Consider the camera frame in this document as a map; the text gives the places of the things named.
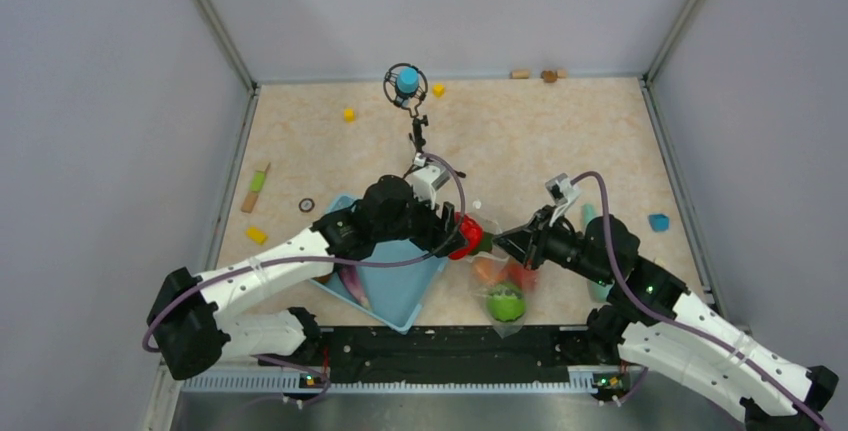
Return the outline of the red orange toy pepper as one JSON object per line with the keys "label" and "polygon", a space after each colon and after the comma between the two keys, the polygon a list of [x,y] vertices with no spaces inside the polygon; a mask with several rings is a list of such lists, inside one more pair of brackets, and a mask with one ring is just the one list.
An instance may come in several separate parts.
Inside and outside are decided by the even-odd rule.
{"label": "red orange toy pepper", "polygon": [[509,279],[518,286],[523,292],[534,292],[539,277],[539,271],[522,266],[520,263],[513,263],[507,267]]}

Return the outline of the dark green toy avocado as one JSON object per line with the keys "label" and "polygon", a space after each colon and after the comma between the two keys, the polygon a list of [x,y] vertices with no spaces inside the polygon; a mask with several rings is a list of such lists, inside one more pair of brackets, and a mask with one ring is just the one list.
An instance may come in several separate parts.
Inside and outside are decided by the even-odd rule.
{"label": "dark green toy avocado", "polygon": [[491,253],[494,248],[493,239],[494,235],[492,233],[484,232],[477,246],[477,251],[480,253]]}

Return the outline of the clear polka dot zip bag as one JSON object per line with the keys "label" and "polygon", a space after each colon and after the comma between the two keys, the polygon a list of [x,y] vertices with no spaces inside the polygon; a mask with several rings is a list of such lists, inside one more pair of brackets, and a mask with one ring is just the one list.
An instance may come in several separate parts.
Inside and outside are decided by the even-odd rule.
{"label": "clear polka dot zip bag", "polygon": [[538,272],[524,268],[494,244],[494,237],[506,230],[502,223],[504,213],[499,208],[473,198],[467,216],[481,229],[479,243],[461,259],[470,266],[468,290],[494,332],[507,338],[525,324]]}

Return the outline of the orange toy peach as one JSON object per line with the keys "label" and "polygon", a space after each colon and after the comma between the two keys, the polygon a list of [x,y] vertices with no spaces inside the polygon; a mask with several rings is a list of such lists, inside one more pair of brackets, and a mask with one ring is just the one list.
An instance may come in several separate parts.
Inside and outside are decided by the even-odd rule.
{"label": "orange toy peach", "polygon": [[473,261],[472,272],[476,281],[486,287],[497,285],[508,277],[504,262],[485,257]]}

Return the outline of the red toy bell pepper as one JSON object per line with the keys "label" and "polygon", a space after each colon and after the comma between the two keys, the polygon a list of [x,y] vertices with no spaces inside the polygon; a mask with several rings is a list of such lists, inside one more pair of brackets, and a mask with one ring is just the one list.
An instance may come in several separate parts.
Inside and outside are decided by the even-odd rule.
{"label": "red toy bell pepper", "polygon": [[464,238],[465,244],[448,255],[448,258],[454,261],[470,255],[480,245],[484,236],[483,227],[470,215],[465,215],[460,220],[459,233]]}

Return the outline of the blue perforated plastic basket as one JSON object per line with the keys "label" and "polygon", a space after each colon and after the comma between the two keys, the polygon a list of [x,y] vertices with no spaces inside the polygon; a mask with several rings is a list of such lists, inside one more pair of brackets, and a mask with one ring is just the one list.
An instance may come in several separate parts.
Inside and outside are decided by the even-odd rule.
{"label": "blue perforated plastic basket", "polygon": [[[349,194],[339,194],[326,212],[349,207],[357,199]],[[405,262],[423,256],[424,251],[411,241],[390,241],[376,245],[367,262]],[[406,334],[419,316],[423,300],[431,283],[445,269],[447,258],[430,257],[405,267],[358,266],[360,282],[363,284],[370,308],[360,305],[344,286],[338,276],[333,275],[327,283],[312,281],[315,287],[351,305],[400,334]]]}

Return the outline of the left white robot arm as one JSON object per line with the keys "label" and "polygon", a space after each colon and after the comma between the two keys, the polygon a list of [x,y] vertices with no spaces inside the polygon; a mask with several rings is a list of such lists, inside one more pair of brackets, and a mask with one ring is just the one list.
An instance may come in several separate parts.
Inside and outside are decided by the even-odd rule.
{"label": "left white robot arm", "polygon": [[302,365],[314,361],[321,339],[305,310],[249,318],[244,312],[344,266],[406,268],[461,249],[467,243],[459,231],[463,207],[436,202],[437,191],[451,180],[461,181],[434,165],[406,177],[384,175],[361,198],[271,249],[196,275],[186,268],[170,272],[146,318],[143,349],[160,354],[177,381],[224,357],[275,354]]}

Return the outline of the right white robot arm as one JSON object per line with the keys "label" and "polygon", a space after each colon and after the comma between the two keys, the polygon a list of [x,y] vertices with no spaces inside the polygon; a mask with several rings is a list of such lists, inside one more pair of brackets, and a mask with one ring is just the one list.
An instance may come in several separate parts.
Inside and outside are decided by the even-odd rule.
{"label": "right white robot arm", "polygon": [[788,361],[726,321],[682,280],[640,256],[639,238],[614,216],[575,231],[545,206],[493,243],[531,268],[555,263],[610,285],[605,305],[587,318],[594,360],[618,358],[661,374],[748,430],[827,429],[821,413],[838,376]]}

